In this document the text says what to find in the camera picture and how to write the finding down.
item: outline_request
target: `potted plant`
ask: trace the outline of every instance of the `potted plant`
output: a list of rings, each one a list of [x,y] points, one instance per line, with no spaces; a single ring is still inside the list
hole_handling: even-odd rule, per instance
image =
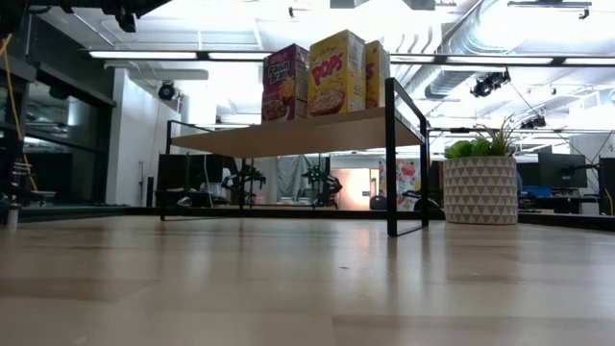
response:
[[[459,141],[446,149],[444,212],[454,223],[517,223],[517,163],[510,150],[512,129],[485,126],[485,137]]]

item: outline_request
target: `green plant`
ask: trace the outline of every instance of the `green plant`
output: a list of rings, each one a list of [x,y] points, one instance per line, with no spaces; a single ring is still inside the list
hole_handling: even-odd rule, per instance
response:
[[[499,131],[489,129],[486,126],[481,125],[482,128],[487,131],[489,136],[491,136],[491,155],[493,156],[512,156],[512,154],[514,154],[514,149],[512,152],[508,153],[508,148],[510,147],[510,143],[512,142],[510,136],[512,135],[514,129],[511,127],[506,127],[506,124],[511,117],[512,115],[504,119],[502,127],[500,127]]]
[[[460,140],[444,151],[444,157],[447,159],[469,158],[469,157],[485,157],[485,156],[511,156],[513,152],[508,153],[512,140],[512,128],[506,127],[506,123],[510,120],[507,117],[499,130],[492,130],[484,125],[481,125],[490,136],[490,139],[481,136],[473,141]]]

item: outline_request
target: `white geometric planter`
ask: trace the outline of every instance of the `white geometric planter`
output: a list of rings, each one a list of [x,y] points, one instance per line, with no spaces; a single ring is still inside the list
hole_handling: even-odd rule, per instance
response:
[[[517,223],[517,163],[509,157],[444,161],[444,213],[454,223]]]

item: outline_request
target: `cereal box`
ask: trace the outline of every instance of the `cereal box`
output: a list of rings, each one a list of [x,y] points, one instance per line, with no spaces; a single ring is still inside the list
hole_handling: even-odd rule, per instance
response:
[[[264,60],[262,122],[307,117],[308,50],[296,44]]]
[[[364,41],[348,30],[309,48],[309,116],[365,109]]]
[[[365,108],[384,107],[384,80],[391,76],[388,53],[379,41],[365,45]]]

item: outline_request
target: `red cereal box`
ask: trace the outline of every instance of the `red cereal box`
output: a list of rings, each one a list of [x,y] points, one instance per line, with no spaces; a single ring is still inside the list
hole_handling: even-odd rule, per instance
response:
[[[262,122],[307,117],[308,50],[292,44],[264,60]]]

